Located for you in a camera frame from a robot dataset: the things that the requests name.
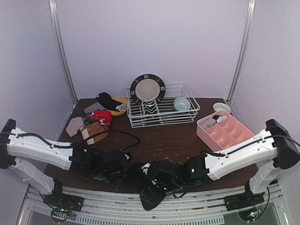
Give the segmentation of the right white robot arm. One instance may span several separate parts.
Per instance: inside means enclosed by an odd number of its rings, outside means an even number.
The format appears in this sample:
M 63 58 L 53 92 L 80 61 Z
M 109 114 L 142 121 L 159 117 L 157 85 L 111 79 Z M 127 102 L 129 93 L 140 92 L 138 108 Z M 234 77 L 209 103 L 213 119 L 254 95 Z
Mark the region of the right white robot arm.
M 183 165 L 154 161 L 142 166 L 152 184 L 166 194 L 204 187 L 236 170 L 262 162 L 257 174 L 246 182 L 250 193 L 264 193 L 281 170 L 300 160 L 300 144 L 275 119 L 266 121 L 266 128 L 254 137 L 230 148 L 213 152 L 203 150 Z

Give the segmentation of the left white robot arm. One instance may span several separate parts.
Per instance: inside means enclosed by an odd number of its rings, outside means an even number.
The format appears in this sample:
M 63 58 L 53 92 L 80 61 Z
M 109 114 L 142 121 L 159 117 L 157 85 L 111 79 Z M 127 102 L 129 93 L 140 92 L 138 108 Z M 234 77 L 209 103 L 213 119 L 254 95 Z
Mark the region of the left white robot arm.
M 45 175 L 29 159 L 71 171 L 86 179 L 118 183 L 128 170 L 131 154 L 120 150 L 103 152 L 85 144 L 47 140 L 38 134 L 22 131 L 17 128 L 15 120 L 8 119 L 0 132 L 1 169 L 15 171 L 44 198 L 62 199 L 62 183 Z

